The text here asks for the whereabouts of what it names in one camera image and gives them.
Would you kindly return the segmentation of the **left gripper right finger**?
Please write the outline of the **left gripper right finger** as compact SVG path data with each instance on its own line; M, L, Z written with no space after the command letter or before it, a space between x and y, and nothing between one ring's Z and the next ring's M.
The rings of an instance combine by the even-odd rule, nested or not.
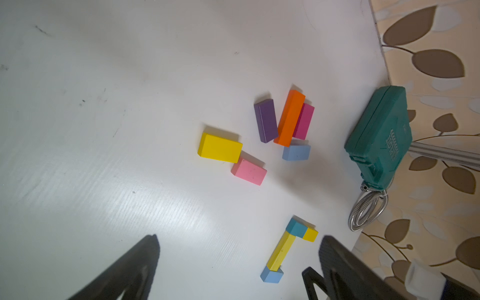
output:
M312 267L302 272L310 300L318 299L315 287L320 288L331 300L405 299L333 236L323 237L319 261L323 275Z

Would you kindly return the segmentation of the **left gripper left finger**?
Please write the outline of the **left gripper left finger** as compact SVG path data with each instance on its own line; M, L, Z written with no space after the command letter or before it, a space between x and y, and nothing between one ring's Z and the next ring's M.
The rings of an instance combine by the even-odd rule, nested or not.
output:
M146 300L151 291L160 244L147 235L76 294L72 300Z

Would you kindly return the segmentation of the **small yellow block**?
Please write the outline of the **small yellow block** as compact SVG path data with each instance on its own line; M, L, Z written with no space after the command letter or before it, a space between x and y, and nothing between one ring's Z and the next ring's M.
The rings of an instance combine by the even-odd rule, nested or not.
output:
M318 237L318 232L312 227L307 227L307 230L303 236L303 240L313 243L316 241L317 237Z

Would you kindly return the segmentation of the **long yellow block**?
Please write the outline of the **long yellow block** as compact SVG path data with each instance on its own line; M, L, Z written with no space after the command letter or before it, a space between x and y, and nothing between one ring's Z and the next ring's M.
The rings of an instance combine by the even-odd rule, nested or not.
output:
M270 259L267 262L267 268L270 271L278 271L285 260L286 255L289 253L291 246L295 242L296 236L285 231L279 240L275 250L273 251Z

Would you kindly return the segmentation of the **teal block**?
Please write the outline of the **teal block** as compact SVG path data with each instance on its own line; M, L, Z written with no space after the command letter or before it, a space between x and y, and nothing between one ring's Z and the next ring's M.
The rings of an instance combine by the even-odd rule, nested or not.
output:
M286 231L292 235L303 239L308 230L308 227L301 221L298 221L295 218L291 218L288 225L286 226Z

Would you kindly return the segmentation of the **pink block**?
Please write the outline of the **pink block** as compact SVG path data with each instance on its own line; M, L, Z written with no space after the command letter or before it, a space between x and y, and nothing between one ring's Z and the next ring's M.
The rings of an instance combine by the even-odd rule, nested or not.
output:
M231 173L242 180L261 186L266 177L267 170L240 157L239 161L232 167Z

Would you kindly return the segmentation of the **large yellow block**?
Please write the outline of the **large yellow block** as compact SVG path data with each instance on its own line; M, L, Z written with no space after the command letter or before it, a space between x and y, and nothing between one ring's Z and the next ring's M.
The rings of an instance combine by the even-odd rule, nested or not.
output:
M198 148L202 158L236 164L241 155L243 144L204 132Z

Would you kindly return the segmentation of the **purple block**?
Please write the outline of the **purple block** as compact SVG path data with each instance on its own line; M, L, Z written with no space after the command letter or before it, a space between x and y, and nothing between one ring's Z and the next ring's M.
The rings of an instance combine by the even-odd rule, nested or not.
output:
M262 143L268 143L278 137L275 104L273 99L265 99L254 105L259 137Z

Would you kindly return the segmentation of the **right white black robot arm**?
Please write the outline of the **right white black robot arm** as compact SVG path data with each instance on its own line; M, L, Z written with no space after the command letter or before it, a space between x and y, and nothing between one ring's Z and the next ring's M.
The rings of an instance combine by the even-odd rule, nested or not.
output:
M407 270L404 285L419 300L478 300L480 294L420 261Z

